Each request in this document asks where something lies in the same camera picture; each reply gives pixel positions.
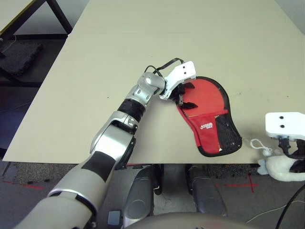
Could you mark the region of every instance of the red pouch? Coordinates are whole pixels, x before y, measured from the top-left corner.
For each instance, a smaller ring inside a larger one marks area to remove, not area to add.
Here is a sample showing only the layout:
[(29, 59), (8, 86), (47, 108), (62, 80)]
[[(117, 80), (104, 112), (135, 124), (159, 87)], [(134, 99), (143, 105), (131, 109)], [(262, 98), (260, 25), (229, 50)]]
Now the red pouch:
[(230, 104), (224, 88), (215, 80), (197, 77), (195, 88), (185, 88), (183, 102), (198, 107), (178, 110), (194, 132), (196, 145), (204, 156), (222, 156), (237, 151), (242, 146), (233, 123)]

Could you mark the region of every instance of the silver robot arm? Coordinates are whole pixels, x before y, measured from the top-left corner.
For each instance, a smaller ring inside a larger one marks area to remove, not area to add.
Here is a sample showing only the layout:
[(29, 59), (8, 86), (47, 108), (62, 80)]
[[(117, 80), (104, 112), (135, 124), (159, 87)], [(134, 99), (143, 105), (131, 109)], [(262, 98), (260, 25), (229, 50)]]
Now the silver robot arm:
[(134, 134), (154, 94), (168, 99), (180, 83), (196, 77), (193, 62), (184, 62), (165, 78), (144, 73), (119, 109), (94, 137), (87, 160), (70, 170), (17, 229), (82, 229), (96, 227), (113, 171), (126, 165)]

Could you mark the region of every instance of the printed logo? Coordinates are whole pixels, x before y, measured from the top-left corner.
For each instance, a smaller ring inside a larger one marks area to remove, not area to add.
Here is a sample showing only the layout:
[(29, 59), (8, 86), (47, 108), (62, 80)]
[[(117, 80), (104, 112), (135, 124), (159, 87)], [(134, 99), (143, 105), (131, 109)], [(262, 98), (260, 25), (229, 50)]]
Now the printed logo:
[(200, 126), (200, 129), (210, 129), (210, 128), (212, 128), (213, 127), (213, 123), (206, 123), (206, 124), (203, 124), (203, 125), (201, 125)]

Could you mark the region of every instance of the white cable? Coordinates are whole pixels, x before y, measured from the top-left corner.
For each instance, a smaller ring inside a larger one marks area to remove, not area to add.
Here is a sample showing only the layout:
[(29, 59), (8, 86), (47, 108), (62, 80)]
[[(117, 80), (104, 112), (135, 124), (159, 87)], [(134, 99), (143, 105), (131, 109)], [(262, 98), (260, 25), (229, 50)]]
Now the white cable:
[[(301, 200), (295, 200), (295, 201), (292, 201), (291, 203), (293, 204), (293, 203), (295, 203), (295, 202), (305, 203), (304, 201), (301, 201)], [(255, 219), (255, 218), (257, 218), (257, 217), (259, 217), (259, 216), (261, 216), (261, 215), (263, 215), (263, 214), (265, 214), (265, 213), (268, 213), (268, 212), (272, 212), (272, 211), (276, 211), (276, 210), (282, 209), (282, 208), (286, 207), (286, 205), (287, 205), (287, 204), (285, 204), (284, 206), (281, 206), (281, 207), (279, 207), (279, 208), (275, 208), (275, 209), (272, 209), (272, 210), (269, 210), (269, 211), (264, 211), (264, 212), (262, 212), (262, 213), (260, 213), (260, 214), (258, 214), (258, 215), (256, 215), (256, 216), (254, 216), (253, 218), (249, 219), (248, 221), (246, 221), (246, 223), (251, 222), (253, 219)]]
[[(254, 141), (258, 141), (258, 142), (261, 144), (261, 147), (255, 147), (255, 146), (253, 145), (253, 142), (254, 142)], [(252, 148), (254, 148), (254, 149), (264, 149), (264, 150), (263, 150), (263, 155), (264, 155), (264, 156), (271, 156), (271, 154), (272, 154), (272, 152), (273, 152), (272, 149), (270, 149), (270, 148), (264, 146), (263, 143), (262, 143), (259, 139), (257, 139), (257, 138), (254, 138), (254, 139), (252, 139), (252, 140), (250, 141), (250, 146), (251, 146)]]
[(2, 53), (4, 53), (6, 50), (8, 50), (16, 42), (17, 37), (15, 34), (14, 34), (14, 36), (15, 36), (15, 40), (5, 50), (1, 51)]

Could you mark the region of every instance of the table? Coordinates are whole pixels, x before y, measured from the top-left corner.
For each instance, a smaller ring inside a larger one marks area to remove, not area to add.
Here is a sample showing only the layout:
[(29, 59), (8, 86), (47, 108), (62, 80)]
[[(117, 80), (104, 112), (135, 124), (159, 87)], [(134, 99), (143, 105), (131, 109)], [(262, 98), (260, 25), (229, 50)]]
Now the table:
[[(51, 10), (69, 34), (72, 26), (63, 14), (56, 0), (17, 0), (0, 2), (0, 48), (9, 40), (11, 36), (20, 28), (21, 25), (43, 4), (47, 2)], [(5, 54), (0, 52), (0, 58), (5, 58)], [(40, 87), (41, 82), (23, 82), (0, 67), (0, 75), (9, 82), (0, 82), (0, 86), (16, 87)]]
[(90, 0), (5, 157), (79, 163), (149, 64), (193, 61), (227, 91), (243, 147), (207, 158), (172, 101), (154, 98), (129, 163), (256, 163), (268, 112), (305, 113), (304, 35), (273, 0)]

